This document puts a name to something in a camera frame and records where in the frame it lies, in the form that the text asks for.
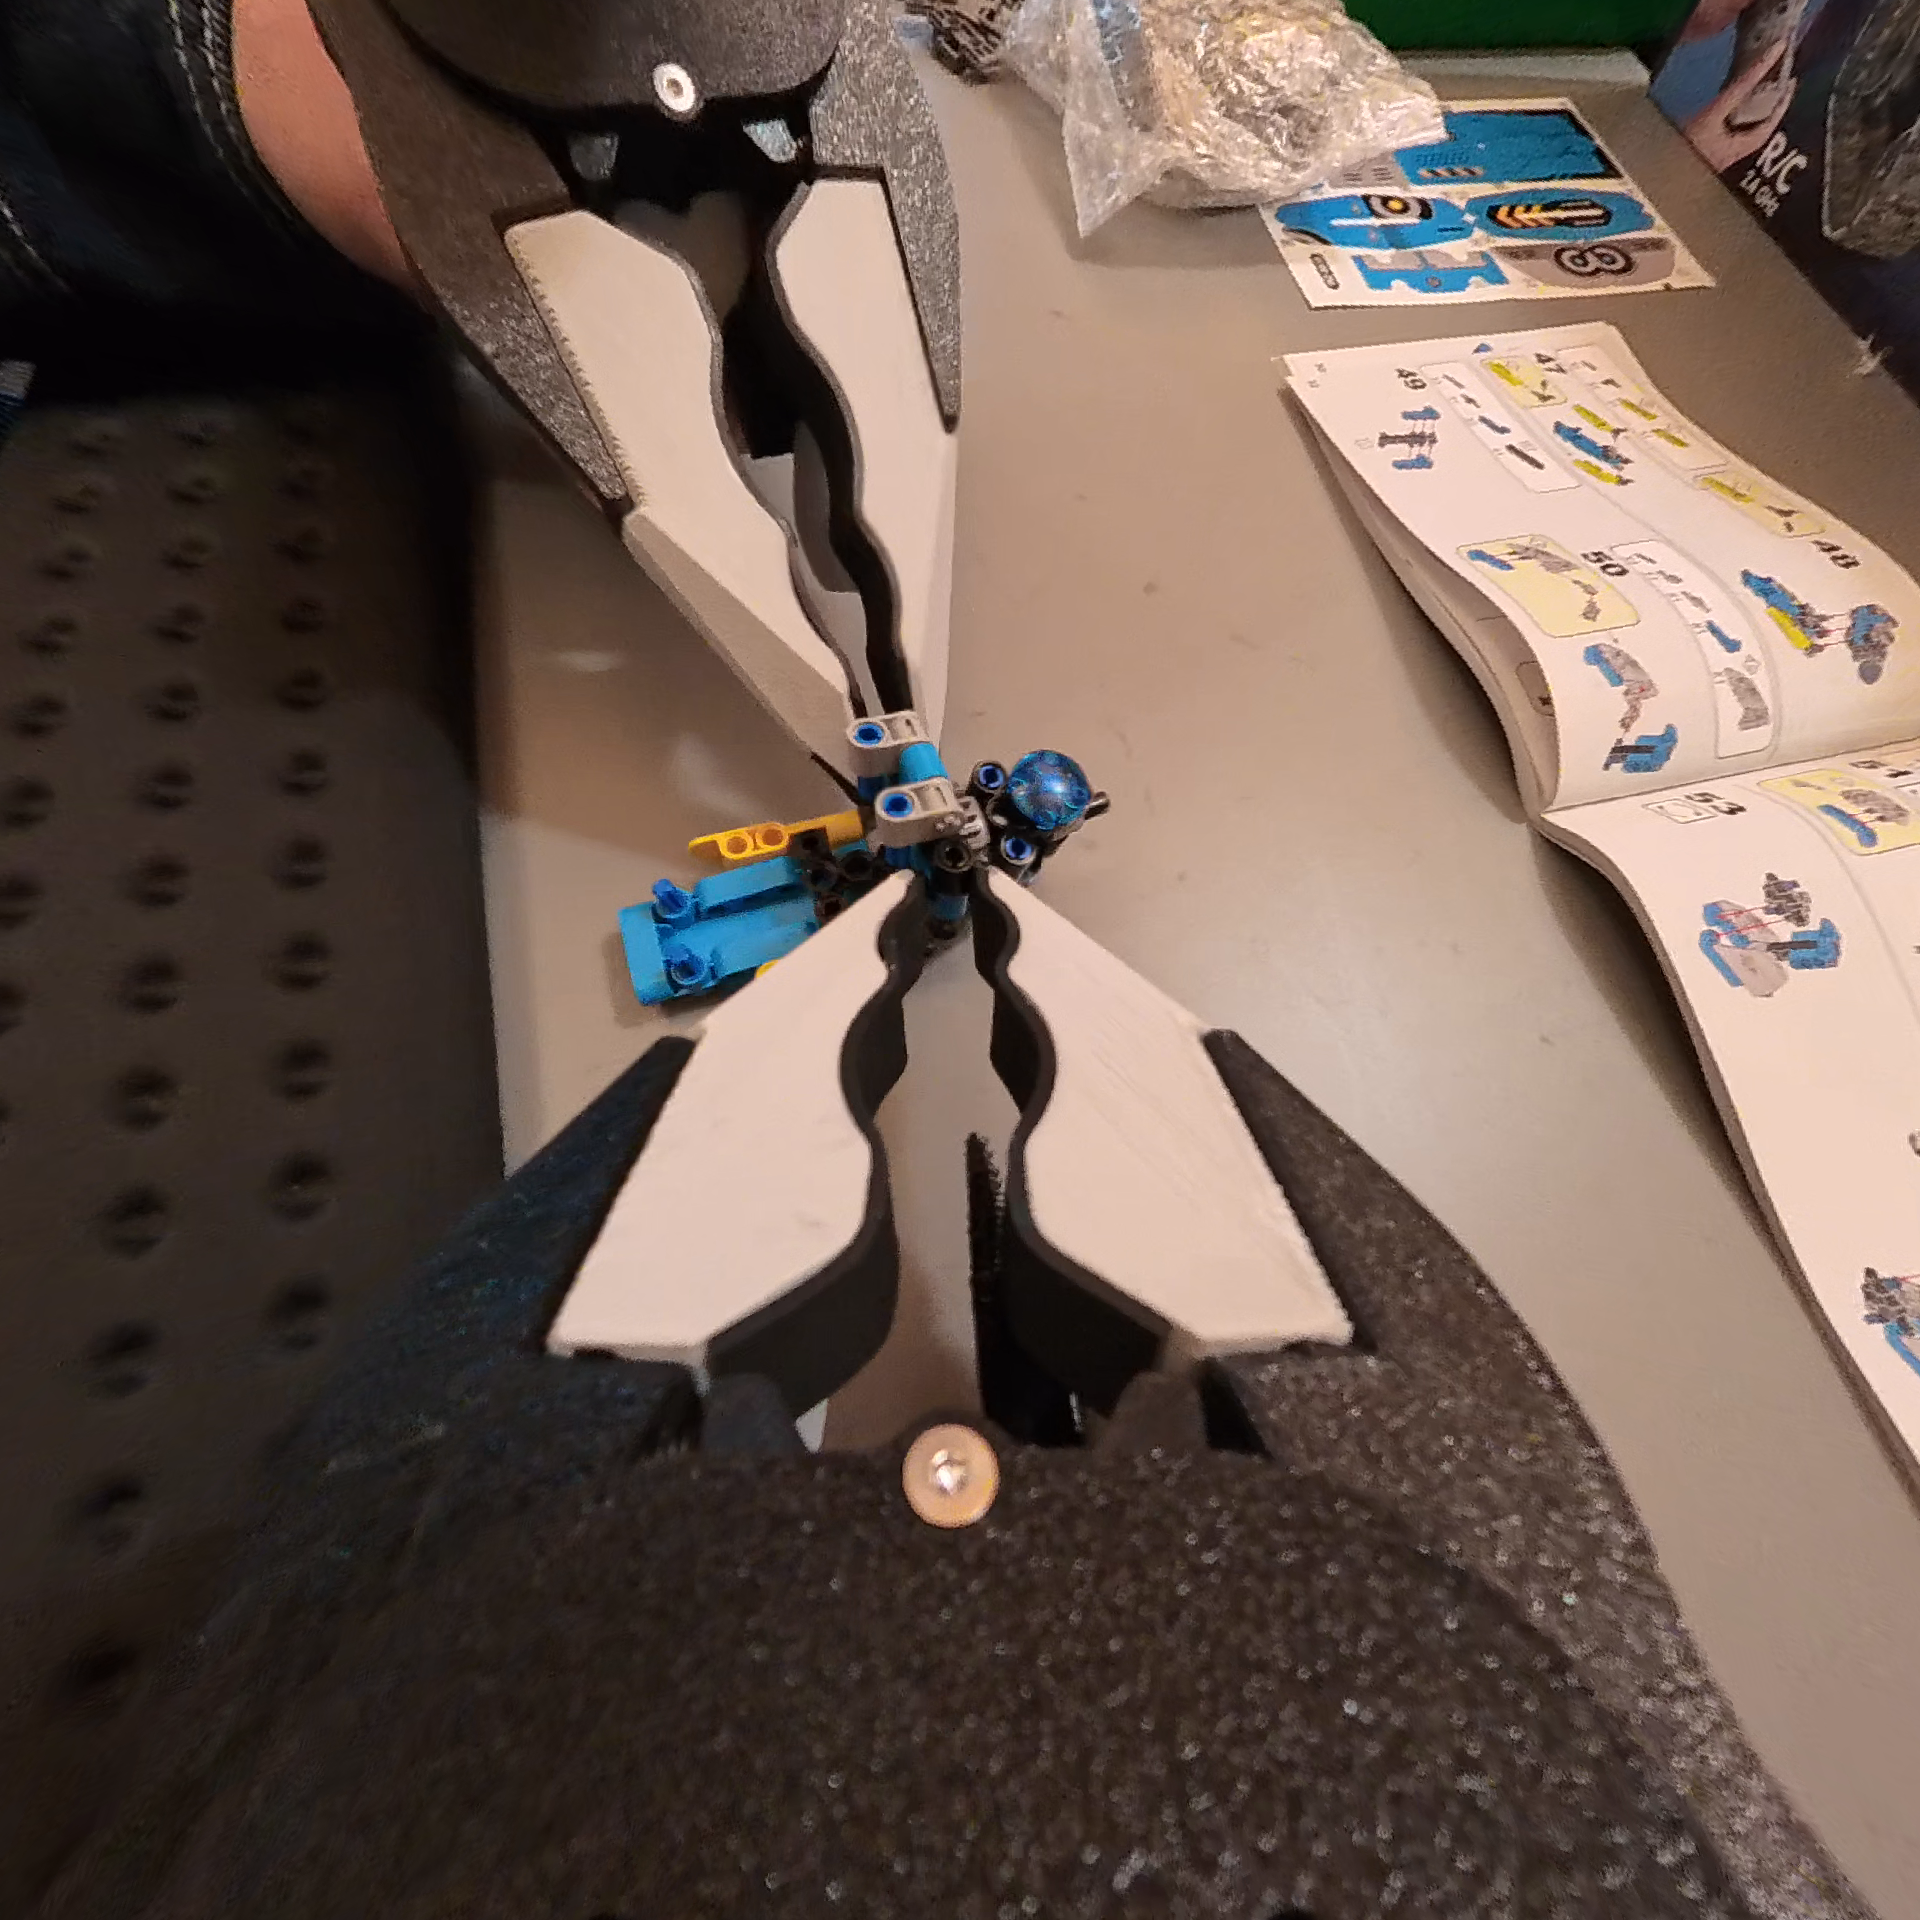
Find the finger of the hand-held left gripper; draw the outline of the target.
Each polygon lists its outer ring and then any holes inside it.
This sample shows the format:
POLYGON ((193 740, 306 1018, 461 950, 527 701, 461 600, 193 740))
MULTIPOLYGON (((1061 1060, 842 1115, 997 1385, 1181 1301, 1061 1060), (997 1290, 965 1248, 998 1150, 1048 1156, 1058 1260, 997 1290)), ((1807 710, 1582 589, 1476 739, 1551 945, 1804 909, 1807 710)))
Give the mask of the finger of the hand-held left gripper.
MULTIPOLYGON (((721 341, 682 257, 580 209, 519 221, 505 245, 626 480, 628 552, 806 754, 860 766, 849 674, 800 600, 783 522, 721 430, 721 341)), ((791 209, 767 274, 801 365, 828 377, 849 432, 842 507, 890 589, 889 209, 791 209)))
POLYGON ((806 184, 766 270, 824 467, 830 547, 862 600, 873 696, 881 710, 943 713, 957 436, 881 185, 806 184))

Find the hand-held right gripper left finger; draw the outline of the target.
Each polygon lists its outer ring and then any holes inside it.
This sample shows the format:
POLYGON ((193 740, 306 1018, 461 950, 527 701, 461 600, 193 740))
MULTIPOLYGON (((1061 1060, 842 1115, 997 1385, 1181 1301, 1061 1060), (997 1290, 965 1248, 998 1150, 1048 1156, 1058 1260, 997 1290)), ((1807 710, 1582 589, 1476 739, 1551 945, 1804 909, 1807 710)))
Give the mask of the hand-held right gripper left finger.
POLYGON ((879 1350, 898 1244, 877 1109, 904 1070, 921 882, 896 874, 660 1046, 670 1090, 543 1334, 554 1355, 828 1403, 879 1350))

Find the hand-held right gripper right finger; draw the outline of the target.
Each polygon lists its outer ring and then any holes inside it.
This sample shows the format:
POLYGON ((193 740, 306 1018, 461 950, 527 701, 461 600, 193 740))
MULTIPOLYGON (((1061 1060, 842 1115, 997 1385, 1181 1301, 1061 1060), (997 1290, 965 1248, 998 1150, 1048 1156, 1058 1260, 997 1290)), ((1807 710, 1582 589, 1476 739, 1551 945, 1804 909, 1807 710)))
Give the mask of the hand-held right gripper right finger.
POLYGON ((975 893, 1020 1350, 1100 1416, 1130 1381, 1349 1348, 1352 1318, 1271 1169, 1214 1032, 1016 882, 975 893))

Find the yellow blue brick assembly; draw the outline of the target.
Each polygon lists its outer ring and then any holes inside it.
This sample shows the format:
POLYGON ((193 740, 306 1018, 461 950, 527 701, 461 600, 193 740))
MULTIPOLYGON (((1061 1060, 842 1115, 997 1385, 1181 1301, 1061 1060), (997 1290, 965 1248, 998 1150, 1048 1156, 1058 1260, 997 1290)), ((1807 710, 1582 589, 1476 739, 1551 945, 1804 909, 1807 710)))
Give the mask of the yellow blue brick assembly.
POLYGON ((800 824, 750 824, 687 844, 706 865, 626 906, 617 936, 638 1003, 729 992, 839 918, 879 877, 860 810, 800 824))

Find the black blue domed brick assembly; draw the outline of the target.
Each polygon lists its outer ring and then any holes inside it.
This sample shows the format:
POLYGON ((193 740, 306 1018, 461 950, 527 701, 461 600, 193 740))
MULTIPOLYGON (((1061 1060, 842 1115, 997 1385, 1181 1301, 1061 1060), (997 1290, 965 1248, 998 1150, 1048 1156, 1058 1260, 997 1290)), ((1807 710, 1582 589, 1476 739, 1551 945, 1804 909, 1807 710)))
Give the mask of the black blue domed brick assembly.
POLYGON ((879 880, 916 876, 933 945, 959 932, 989 876, 1029 885, 1110 808, 1065 752, 980 760, 950 774, 913 710, 854 720, 847 745, 860 829, 831 860, 831 893, 854 901, 879 880))

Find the person's left forearm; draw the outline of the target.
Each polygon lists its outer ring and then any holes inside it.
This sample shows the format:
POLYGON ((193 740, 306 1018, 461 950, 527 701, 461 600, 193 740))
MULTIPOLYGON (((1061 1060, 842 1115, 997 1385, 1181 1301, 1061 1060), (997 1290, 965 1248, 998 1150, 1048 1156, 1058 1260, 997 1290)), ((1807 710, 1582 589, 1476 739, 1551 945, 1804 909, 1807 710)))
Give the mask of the person's left forearm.
POLYGON ((1 4, 4 361, 78 384, 422 334, 309 4, 1 4))

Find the grey desk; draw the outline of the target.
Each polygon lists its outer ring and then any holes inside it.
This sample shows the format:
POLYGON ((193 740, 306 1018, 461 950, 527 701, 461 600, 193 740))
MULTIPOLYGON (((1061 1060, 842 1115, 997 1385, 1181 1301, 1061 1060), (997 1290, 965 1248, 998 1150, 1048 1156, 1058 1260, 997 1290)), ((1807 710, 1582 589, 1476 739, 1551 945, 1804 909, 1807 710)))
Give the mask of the grey desk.
MULTIPOLYGON (((1309 312, 1257 216, 1128 206, 1080 240, 1053 115, 913 51, 965 237, 943 748, 1069 752, 1110 819, 1041 896, 1239 1032, 1527 1316, 1656 1545, 1752 1746, 1880 1916, 1914 1916, 1914 1509, 1720 1131, 1612 882, 1522 819, 1504 733, 1325 480, 1277 356, 1457 337, 1464 308, 1309 312)), ((1494 307, 1621 328, 1685 412, 1914 574, 1905 395, 1621 58, 1416 62, 1568 97, 1709 290, 1494 307)), ((615 912, 718 825, 824 810, 791 740, 516 418, 482 473, 474 659, 503 1154, 656 1037, 615 912)), ((1004 1145, 966 953, 904 1003, 879 1112, 893 1333, 828 1444, 973 1402, 968 1134, 1004 1145)))

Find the black dimpled foam mat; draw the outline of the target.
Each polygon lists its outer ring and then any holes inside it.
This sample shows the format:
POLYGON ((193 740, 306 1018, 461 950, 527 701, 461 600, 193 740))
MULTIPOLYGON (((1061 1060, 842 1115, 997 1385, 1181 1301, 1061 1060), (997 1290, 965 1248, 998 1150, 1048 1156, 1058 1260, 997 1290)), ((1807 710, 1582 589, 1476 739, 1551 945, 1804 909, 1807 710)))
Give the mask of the black dimpled foam mat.
POLYGON ((400 382, 4 450, 4 1916, 498 1174, 458 473, 400 382))

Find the blue sticker sheet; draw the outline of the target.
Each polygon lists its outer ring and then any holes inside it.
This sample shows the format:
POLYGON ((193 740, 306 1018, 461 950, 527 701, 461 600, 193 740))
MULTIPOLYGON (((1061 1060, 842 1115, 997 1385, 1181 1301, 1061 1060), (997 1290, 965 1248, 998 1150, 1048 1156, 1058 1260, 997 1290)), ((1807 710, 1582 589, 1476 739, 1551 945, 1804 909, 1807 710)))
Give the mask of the blue sticker sheet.
POLYGON ((1263 225, 1312 308, 1706 290, 1713 277, 1565 98, 1445 102, 1263 225))

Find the green plastic bin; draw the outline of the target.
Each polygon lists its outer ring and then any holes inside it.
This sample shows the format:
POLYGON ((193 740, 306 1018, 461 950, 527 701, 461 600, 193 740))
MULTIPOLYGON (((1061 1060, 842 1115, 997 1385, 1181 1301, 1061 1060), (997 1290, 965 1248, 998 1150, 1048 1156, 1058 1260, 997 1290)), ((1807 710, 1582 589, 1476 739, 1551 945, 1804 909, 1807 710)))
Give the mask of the green plastic bin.
POLYGON ((1393 52, 1638 51, 1660 45, 1690 3, 1341 3, 1393 52))

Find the open instruction booklet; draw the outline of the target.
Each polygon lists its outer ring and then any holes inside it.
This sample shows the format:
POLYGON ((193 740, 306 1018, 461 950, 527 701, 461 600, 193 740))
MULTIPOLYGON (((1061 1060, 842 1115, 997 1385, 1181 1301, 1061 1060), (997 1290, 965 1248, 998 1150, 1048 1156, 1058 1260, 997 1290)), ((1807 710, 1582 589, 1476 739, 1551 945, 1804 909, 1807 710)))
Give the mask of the open instruction booklet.
POLYGON ((1494 707, 1528 825, 1647 938, 1793 1283, 1918 1459, 1914 579, 1616 328, 1280 360, 1494 707))

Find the dark blue toy kit box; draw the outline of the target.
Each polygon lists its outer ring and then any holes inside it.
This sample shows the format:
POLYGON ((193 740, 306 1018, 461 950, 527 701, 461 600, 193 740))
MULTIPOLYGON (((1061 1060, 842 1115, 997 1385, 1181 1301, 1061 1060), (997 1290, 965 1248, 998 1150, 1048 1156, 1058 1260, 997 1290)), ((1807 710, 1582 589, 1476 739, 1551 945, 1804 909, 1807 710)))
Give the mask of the dark blue toy kit box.
POLYGON ((1693 4, 1647 97, 1914 395, 1918 4, 1693 4))

